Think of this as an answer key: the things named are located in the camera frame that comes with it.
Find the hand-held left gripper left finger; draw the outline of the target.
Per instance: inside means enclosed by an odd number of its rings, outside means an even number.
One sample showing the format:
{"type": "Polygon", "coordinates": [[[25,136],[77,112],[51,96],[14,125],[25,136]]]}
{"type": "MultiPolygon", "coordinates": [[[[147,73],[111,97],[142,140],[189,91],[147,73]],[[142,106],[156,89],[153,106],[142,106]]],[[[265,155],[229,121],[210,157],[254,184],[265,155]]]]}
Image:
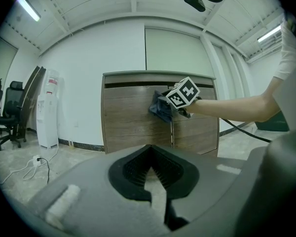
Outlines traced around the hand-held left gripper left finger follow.
{"type": "Polygon", "coordinates": [[[88,159],[40,190],[28,209],[70,237],[161,237],[170,233],[148,201],[122,196],[109,181],[110,166],[141,149],[135,146],[88,159]]]}

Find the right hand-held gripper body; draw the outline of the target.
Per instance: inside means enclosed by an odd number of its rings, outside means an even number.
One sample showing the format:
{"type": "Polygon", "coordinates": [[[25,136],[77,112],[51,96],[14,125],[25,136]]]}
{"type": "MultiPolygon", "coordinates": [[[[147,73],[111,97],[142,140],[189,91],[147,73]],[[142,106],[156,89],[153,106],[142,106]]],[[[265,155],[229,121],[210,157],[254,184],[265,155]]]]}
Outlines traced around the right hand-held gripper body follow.
{"type": "Polygon", "coordinates": [[[166,94],[167,102],[170,103],[173,110],[177,111],[185,118],[191,118],[192,114],[186,110],[193,101],[199,96],[200,90],[190,77],[182,79],[175,84],[166,94]]]}

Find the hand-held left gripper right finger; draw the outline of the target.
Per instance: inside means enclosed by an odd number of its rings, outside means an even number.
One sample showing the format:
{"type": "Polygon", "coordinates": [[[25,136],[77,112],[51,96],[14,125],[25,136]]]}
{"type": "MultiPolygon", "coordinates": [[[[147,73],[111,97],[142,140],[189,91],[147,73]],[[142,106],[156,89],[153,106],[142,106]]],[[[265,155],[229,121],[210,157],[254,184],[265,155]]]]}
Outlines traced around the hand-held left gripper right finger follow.
{"type": "Polygon", "coordinates": [[[153,237],[238,237],[240,210],[231,189],[243,160],[151,147],[151,166],[163,191],[166,233],[153,237]]]}

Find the blue wiping cloth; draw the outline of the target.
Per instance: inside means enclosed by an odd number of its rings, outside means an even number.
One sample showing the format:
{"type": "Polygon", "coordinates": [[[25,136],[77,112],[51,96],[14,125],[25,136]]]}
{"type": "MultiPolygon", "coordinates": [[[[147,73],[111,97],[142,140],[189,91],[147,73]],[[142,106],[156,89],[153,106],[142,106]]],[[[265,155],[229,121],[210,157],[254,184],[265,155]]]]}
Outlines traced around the blue wiping cloth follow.
{"type": "Polygon", "coordinates": [[[167,101],[166,95],[171,90],[168,89],[164,92],[158,90],[154,91],[151,105],[148,109],[150,113],[160,118],[166,123],[171,123],[173,120],[172,105],[167,101]]]}

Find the brown wooden cabinet door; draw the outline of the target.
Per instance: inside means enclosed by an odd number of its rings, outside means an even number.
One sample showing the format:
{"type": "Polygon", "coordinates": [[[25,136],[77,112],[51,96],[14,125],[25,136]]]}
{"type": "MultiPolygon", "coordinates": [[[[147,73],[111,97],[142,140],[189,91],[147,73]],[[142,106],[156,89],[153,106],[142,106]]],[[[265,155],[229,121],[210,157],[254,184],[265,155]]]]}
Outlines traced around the brown wooden cabinet door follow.
{"type": "Polygon", "coordinates": [[[184,152],[216,157],[219,146],[219,119],[192,114],[186,118],[173,113],[173,147],[184,152]]]}
{"type": "Polygon", "coordinates": [[[154,92],[167,86],[105,88],[102,110],[103,140],[106,153],[133,146],[171,146],[171,125],[148,111],[154,92]]]}

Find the person's right forearm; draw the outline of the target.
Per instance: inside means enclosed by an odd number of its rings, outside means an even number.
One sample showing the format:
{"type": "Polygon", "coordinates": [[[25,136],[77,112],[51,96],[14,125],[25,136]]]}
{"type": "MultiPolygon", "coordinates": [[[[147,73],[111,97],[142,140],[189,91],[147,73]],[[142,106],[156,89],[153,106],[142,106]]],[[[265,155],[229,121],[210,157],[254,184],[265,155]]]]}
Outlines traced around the person's right forearm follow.
{"type": "Polygon", "coordinates": [[[193,114],[232,121],[264,122],[280,111],[273,93],[282,82],[281,79],[273,77],[261,95],[233,100],[197,100],[186,107],[186,110],[193,114]]]}

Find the dark wooden vanity cabinet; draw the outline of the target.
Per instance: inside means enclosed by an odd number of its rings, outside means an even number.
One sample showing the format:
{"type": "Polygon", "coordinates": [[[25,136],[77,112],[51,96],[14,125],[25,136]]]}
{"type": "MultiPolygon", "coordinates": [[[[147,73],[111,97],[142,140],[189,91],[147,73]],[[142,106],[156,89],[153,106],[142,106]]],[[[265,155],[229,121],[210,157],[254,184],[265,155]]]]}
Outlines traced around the dark wooden vanity cabinet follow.
{"type": "MultiPolygon", "coordinates": [[[[103,76],[102,90],[101,90],[101,112],[103,110],[103,98],[105,88],[116,87],[129,87],[129,86],[150,86],[150,85],[164,85],[167,86],[167,90],[174,87],[180,80],[187,76],[179,75],[119,75],[119,76],[103,76]]],[[[196,86],[200,89],[200,97],[205,100],[217,99],[217,93],[215,84],[212,79],[190,77],[196,86]]],[[[173,148],[173,121],[169,123],[171,125],[171,141],[170,147],[173,148]]]]}

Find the white roller blind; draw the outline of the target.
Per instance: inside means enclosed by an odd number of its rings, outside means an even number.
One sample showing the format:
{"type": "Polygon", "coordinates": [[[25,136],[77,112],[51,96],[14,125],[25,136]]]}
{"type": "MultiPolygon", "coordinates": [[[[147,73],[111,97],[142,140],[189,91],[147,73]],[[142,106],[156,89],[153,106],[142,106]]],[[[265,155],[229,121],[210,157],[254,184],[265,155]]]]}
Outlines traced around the white roller blind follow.
{"type": "Polygon", "coordinates": [[[172,31],[145,29],[147,69],[214,76],[202,42],[172,31]]]}

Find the white water dispenser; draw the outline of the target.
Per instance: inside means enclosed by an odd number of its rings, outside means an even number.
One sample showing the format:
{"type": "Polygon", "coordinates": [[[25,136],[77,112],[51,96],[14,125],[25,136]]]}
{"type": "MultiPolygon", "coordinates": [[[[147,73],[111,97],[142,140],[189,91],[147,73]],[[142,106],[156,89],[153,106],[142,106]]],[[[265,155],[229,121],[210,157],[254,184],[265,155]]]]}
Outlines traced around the white water dispenser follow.
{"type": "Polygon", "coordinates": [[[40,146],[51,148],[58,144],[58,98],[41,94],[37,98],[37,137],[40,146]]]}

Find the ceiling tube light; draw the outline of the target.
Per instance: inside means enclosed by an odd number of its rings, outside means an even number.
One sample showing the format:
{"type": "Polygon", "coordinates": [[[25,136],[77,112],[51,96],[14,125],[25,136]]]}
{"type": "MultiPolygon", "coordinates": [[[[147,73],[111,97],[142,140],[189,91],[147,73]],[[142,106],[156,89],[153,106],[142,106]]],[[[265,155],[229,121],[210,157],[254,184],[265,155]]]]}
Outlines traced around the ceiling tube light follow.
{"type": "Polygon", "coordinates": [[[265,39],[271,37],[272,35],[276,34],[277,32],[281,31],[281,25],[273,28],[271,31],[267,32],[266,34],[262,35],[257,39],[258,43],[264,41],[265,39]]]}
{"type": "Polygon", "coordinates": [[[35,10],[28,0],[16,1],[36,22],[40,20],[40,14],[35,10]]]}

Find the dark wooden boards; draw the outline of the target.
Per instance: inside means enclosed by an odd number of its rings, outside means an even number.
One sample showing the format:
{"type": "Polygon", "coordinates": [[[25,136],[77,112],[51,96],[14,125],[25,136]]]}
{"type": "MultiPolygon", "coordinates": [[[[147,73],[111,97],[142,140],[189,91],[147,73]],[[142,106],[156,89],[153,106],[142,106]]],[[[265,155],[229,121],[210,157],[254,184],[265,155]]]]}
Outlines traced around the dark wooden boards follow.
{"type": "Polygon", "coordinates": [[[19,137],[25,136],[27,122],[30,117],[31,110],[33,109],[34,95],[41,80],[44,78],[45,72],[46,69],[44,67],[36,66],[25,85],[21,101],[22,110],[20,116],[20,123],[17,127],[17,134],[19,137]]]}

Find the clear water jug red label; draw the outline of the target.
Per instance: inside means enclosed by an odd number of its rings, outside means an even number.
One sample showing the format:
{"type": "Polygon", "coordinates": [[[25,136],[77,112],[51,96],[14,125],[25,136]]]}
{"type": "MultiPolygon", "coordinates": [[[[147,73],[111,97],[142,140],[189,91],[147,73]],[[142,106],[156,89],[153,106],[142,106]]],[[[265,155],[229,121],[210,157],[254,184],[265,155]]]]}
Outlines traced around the clear water jug red label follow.
{"type": "Polygon", "coordinates": [[[47,70],[44,93],[55,95],[58,88],[58,81],[59,81],[59,72],[56,70],[47,70]]]}

